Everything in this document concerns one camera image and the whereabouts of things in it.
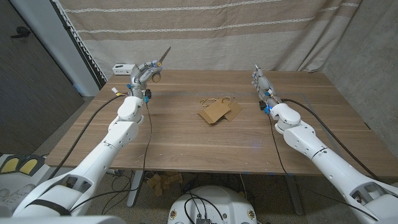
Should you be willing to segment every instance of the cardboard piece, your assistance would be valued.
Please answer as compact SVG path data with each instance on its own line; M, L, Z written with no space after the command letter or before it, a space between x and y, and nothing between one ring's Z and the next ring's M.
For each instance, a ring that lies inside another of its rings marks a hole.
M155 186L155 195L161 196L163 194L162 187L160 186L160 182L158 182Z
M182 184L182 175L181 174L177 174L177 175L167 178L167 181L165 182L165 184L170 184L177 180L180 182L180 184Z
M170 189L170 183L167 182L168 175L161 175L162 180L160 183L162 184L162 189Z
M147 180L147 184L151 189L153 189L157 185L157 183L160 183L161 180L162 178L158 174L155 174L153 178Z
M147 180L148 186L155 190L156 196L161 196L163 190L170 189L172 182L179 181L182 184L182 175L178 172L164 172L165 175L155 174L152 178Z
M207 123L214 124L225 113L227 113L229 110L231 110L229 107L227 107L221 101L222 101L222 99L218 99L214 103L209 105L205 110L198 112L200 114L200 116L207 121Z
M223 104L227 105L231 109L226 114L224 114L224 117L229 122L231 122L242 110L242 107L236 101L229 102L229 100L224 100Z

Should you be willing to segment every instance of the wooden table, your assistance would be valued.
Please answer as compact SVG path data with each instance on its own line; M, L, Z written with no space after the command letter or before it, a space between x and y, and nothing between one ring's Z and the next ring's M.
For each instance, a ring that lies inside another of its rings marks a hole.
M181 71L165 70L158 83L148 83L152 90L149 112L152 118L146 170L177 170L194 172L230 172L250 174L283 174L271 127L266 114L259 109L259 98L251 85L252 71ZM281 98L297 100L311 109L328 125L351 152L381 177L398 176L398 162L376 135L365 125L355 110L322 73L266 72ZM127 91L128 76L114 75L77 119L50 153L46 164L56 166L73 144L92 113L112 98L112 87ZM205 98L230 96L242 111L232 121L208 124L197 112ZM77 166L103 139L109 123L123 98L103 108L90 124L75 150L65 163ZM355 168L366 173L326 134L318 121L297 105L302 119L312 125L317 136ZM124 147L112 164L114 169L142 169L144 151L149 140L149 119L145 120L138 137ZM282 162L287 172L318 175L312 162L288 147L283 136L275 131Z

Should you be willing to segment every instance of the black cable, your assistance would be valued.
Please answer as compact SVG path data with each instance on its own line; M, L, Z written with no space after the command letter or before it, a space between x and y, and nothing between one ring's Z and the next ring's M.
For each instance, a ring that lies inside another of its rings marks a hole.
M187 203L188 203L190 200L193 200L193 199L202 199L202 200L208 202L211 206L213 206L213 207L217 210L218 214L220 215L221 221L223 221L223 223L224 223L224 218L223 218L223 216L221 215L221 212L218 210L218 208L217 208L215 205L213 205L213 203L209 202L209 200L207 200L207 199L204 199L204 198L201 198L201 197L195 197L195 198L189 198L189 199L185 202L185 204L184 204L185 214L186 214L186 216L188 217L188 219L191 221L192 224L195 224L195 223L193 222L193 220L191 219L191 217L188 215L188 212L187 212Z
M282 163L282 159L280 158L280 155L279 155L278 146L277 146L277 144L276 144L276 140L275 140L275 136L274 136L274 130L273 130L273 128L272 128L272 121L271 121L271 117L270 117L269 115L268 115L268 119L269 119L269 124L271 125L272 138L274 139L275 148L276 148L276 152L278 153L278 158L279 158L280 166L282 166L282 169L284 170L285 174L286 174L289 178L291 178L291 180L293 180L293 182L295 182L298 186L304 188L305 190L307 190L307 191L309 191L309 192L312 192L312 193L314 193L314 194L320 195L320 196L325 197L325 198L328 198L328 199L330 199L330 200L334 200L334 201L336 201L336 202L342 203L343 205L347 205L347 206L349 206L349 207L351 207L351 208L353 208L353 209L357 209L358 211L360 211L360 212L364 213L365 215L371 217L371 218L374 219L375 221L378 221L377 218L375 218L374 216L372 216L372 215L369 214L368 212L365 212L364 210L362 210L362 209L360 209L360 208L357 208L357 207L355 207L355 206L353 206L353 205L350 205L350 204L348 204L348 203L346 203L346 202L344 202L344 201L341 201L341 200L335 199L335 198L333 198L333 197L329 197L329 196L327 196L327 195L323 195L323 194L321 194L321 193L318 193L318 192L316 192L316 191L313 191L313 190L311 190L311 189L308 189L308 188L304 187L303 185L299 184L292 176L288 175L288 173L286 172L285 167L284 167L284 165L283 165L283 163Z
M192 195L194 195L195 197L199 197L199 196L197 196L197 195L195 195L195 194L192 194L191 193L191 191L188 191L189 192L189 194L191 195L191 197L192 197ZM203 200L202 199L200 199L201 200L201 202L202 202L202 204L203 204L203 208L205 208L205 218L207 218L207 211L206 211L206 206L205 206L205 203L203 202Z
M196 201L193 200L193 203L195 203L195 206L197 207L198 213L199 213L200 218L201 218L201 213L200 213L200 211L199 211L199 208L198 208L198 205L197 205Z
M147 147L146 147L146 149L145 149L145 154L144 154L144 164L143 164L143 166L142 166L142 171L143 171L143 172L145 171L145 161L146 161L146 157L147 157L147 151L148 151L149 143L150 143L150 140L152 139L152 121L150 120L150 113L149 113L148 103L146 103L146 106L147 106L148 117L149 117L150 134L149 134L149 141L148 141ZM79 203L78 205L74 206L74 207L70 210L70 212L74 211L74 209L78 208L80 205L83 205L84 203L86 203L86 202L88 202L88 201L90 201L90 200L93 200L94 198L98 198L98 197L100 197L100 196L104 196L104 195L108 195L108 194L115 194L115 193L122 193L122 192L132 192L132 191L138 190L139 187L140 187L140 186L138 186L138 187L135 188L135 189L131 189L131 190L114 190L114 191L111 191L111 192L106 192L106 193L102 193L102 194L99 194L99 195L95 195L95 196L93 196L93 197L91 197L91 198L89 198L89 199L86 199L86 200L82 201L82 202Z
M108 103L112 102L113 100L121 97L123 95L119 95L119 96L115 96L112 99L108 100L106 103L104 103L102 106L100 106L94 113L93 115L91 115L91 117L89 118L89 120L87 121L85 127L80 131L79 136L76 138L75 142L73 143L72 147L69 149L68 153L65 155L65 157L62 159L61 163L59 163L59 165L57 166L57 168L55 168L54 172L52 172L52 174L50 175L50 177L48 178L48 180L52 179L55 174L58 172L58 170L61 169L62 165L65 163L65 161L68 159L69 155L72 153L72 151L74 150L75 146L77 145L77 142L80 140L81 136L83 135L83 133L86 131L88 125L91 123L91 121L93 120L93 118L95 117L95 115L100 112L100 110L102 108L104 108Z
M115 179L112 181L112 184L111 184L112 190L115 190L114 187L113 187L113 184L115 183L115 181L118 180L118 179L121 178L121 177L126 177L126 178L129 180L129 182L126 183L125 186L122 188L122 190L124 190L127 186L129 186L129 188L131 188L132 174L133 174L133 171L131 170L131 175L130 175L130 177L128 177L128 176L126 176L126 175L120 175L120 176L118 176L117 178L115 178ZM120 194L120 193L114 195L113 197L111 197L111 198L108 200L108 202L106 202L104 208L102 209L101 215L105 215L109 210L111 210L111 209L112 209L113 207L115 207L117 204L119 204L120 202L122 202L122 201L129 195L129 193L127 193L120 201L116 202L114 205L112 205L110 208L108 208L106 212L104 212L106 206L112 201L112 199L114 199L115 197L117 197L119 194Z
M317 114L315 114L312 110L310 110L310 108L307 108L306 106L304 106L303 104L301 104L301 103L299 103L299 102L297 102L297 101L295 101L295 100L291 100L291 99L280 99L280 100L282 100L282 101L289 101L289 102L292 102L292 103L295 103L295 104L297 104L297 105L299 105L299 106L301 106L302 108L304 108L304 109L306 109L308 112L310 112L318 121L319 121L319 123L321 123L321 125L329 132L329 134L337 141L337 143L340 145L340 146L342 146L342 148L359 164L359 165L361 165L361 167L363 168L363 169L365 169L366 170L366 172L368 172L370 175L372 175L373 176L373 178L375 178L376 180L378 180L378 181L380 181L381 182L381 179L376 175L376 174L374 174L371 170L369 170L369 168L367 168L366 166L365 166L365 164L363 164L356 156L354 156L354 154L351 152L351 151L349 151L348 150L348 148L333 134L333 132L332 131L330 131L330 129L328 128L328 126L326 126L326 124L318 117L318 115Z

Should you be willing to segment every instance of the black strap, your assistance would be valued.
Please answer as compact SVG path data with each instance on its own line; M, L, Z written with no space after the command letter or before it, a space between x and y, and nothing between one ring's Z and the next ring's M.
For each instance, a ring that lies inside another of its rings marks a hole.
M29 205L41 205L41 206L45 206L47 208L51 208L52 210L58 212L60 215L70 215L69 210L67 210L66 208L62 207L61 205L59 205L57 203L49 202L46 200L36 199L33 202L31 202L30 204L26 205L26 207L28 207Z

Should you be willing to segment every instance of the small white box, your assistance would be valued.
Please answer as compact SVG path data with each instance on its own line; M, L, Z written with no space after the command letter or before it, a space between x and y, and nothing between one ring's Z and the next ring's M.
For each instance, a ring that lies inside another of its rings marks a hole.
M112 71L115 75L130 75L136 64L116 64Z

